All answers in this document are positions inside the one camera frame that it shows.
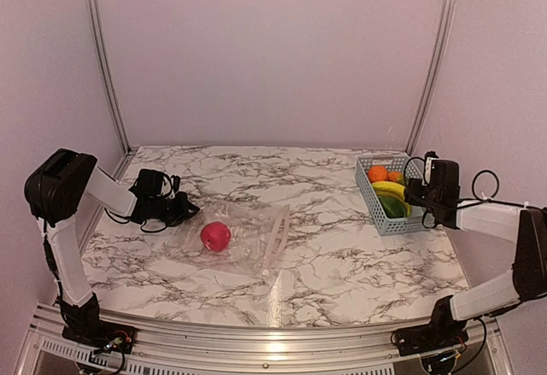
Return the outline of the dark green fake vegetable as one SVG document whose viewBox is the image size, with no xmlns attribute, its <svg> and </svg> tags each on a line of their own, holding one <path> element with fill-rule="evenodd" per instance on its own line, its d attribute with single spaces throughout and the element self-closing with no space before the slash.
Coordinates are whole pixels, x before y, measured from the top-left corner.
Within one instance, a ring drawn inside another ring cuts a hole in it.
<svg viewBox="0 0 547 375">
<path fill-rule="evenodd" d="M 396 198 L 390 196 L 378 196 L 379 203 L 388 219 L 405 218 L 407 210 Z"/>
</svg>

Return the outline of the yellow fake banana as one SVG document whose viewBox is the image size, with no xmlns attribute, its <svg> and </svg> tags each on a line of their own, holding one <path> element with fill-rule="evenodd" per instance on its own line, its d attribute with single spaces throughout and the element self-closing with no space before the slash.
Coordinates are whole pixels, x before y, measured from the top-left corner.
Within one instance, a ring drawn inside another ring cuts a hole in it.
<svg viewBox="0 0 547 375">
<path fill-rule="evenodd" d="M 412 207 L 405 202 L 404 192 L 405 187 L 391 181 L 377 181 L 372 183 L 372 187 L 377 196 L 383 193 L 385 196 L 396 198 L 405 208 L 405 217 L 409 217 L 412 213 Z"/>
</svg>

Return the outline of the pink fake dragon fruit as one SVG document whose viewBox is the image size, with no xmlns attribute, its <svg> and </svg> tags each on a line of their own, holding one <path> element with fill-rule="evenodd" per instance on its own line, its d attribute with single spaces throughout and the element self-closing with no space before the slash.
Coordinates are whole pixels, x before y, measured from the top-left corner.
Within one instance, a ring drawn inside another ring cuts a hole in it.
<svg viewBox="0 0 547 375">
<path fill-rule="evenodd" d="M 221 252 L 225 250 L 232 238 L 232 233 L 228 226 L 215 221 L 207 224 L 200 232 L 200 238 L 203 246 L 214 252 Z"/>
</svg>

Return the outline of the orange fake orange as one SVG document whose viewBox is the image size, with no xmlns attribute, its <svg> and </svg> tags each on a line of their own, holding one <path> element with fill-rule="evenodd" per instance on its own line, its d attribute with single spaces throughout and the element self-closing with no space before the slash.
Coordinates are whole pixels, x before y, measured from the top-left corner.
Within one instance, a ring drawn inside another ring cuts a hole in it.
<svg viewBox="0 0 547 375">
<path fill-rule="evenodd" d="M 389 171 L 384 166 L 371 166 L 368 169 L 368 180 L 371 184 L 380 181 L 388 181 Z"/>
</svg>

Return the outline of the clear zip top bag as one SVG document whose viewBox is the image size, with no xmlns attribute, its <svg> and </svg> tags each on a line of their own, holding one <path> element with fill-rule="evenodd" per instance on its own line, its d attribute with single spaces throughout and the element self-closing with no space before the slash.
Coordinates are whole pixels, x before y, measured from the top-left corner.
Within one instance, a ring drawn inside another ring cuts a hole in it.
<svg viewBox="0 0 547 375">
<path fill-rule="evenodd" d="M 214 202 L 183 222 L 163 252 L 169 259 L 195 267 L 274 280 L 278 259 L 288 242 L 290 211 L 288 205 Z M 201 230 L 215 221 L 232 233 L 228 247 L 221 252 L 207 250 L 200 238 Z"/>
</svg>

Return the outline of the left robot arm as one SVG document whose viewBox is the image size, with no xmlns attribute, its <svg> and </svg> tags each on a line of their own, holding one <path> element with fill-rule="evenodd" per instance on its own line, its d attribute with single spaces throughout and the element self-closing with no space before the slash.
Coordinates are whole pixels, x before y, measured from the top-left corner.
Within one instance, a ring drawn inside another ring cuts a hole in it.
<svg viewBox="0 0 547 375">
<path fill-rule="evenodd" d="M 178 176 L 142 169 L 126 189 L 98 166 L 95 156 L 69 149 L 59 149 L 26 180 L 24 196 L 41 230 L 62 318 L 90 345 L 102 344 L 109 333 L 81 261 L 76 214 L 82 198 L 88 196 L 119 223 L 145 226 L 154 220 L 171 228 L 200 210 L 179 185 Z"/>
</svg>

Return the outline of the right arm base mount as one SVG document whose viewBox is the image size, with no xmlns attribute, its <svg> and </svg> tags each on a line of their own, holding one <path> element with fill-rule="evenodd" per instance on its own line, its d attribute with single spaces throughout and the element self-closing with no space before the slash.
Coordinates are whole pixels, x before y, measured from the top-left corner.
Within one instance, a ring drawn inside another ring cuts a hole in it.
<svg viewBox="0 0 547 375">
<path fill-rule="evenodd" d="M 401 356 L 408 356 L 466 343 L 468 333 L 460 325 L 439 329 L 424 324 L 397 329 L 391 334 L 390 341 Z"/>
</svg>

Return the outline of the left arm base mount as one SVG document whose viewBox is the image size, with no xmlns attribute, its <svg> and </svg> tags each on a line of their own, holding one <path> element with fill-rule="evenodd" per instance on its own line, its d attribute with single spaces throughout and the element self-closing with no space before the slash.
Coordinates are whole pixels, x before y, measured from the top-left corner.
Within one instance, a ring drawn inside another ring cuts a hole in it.
<svg viewBox="0 0 547 375">
<path fill-rule="evenodd" d="M 76 331 L 68 326 L 65 326 L 62 331 L 62 336 L 65 339 L 96 349 L 105 347 L 119 337 L 122 340 L 120 349 L 124 354 L 132 352 L 136 335 L 137 329 L 135 327 L 108 321 L 102 322 L 102 328 L 95 335 L 92 335 L 90 330 Z"/>
</svg>

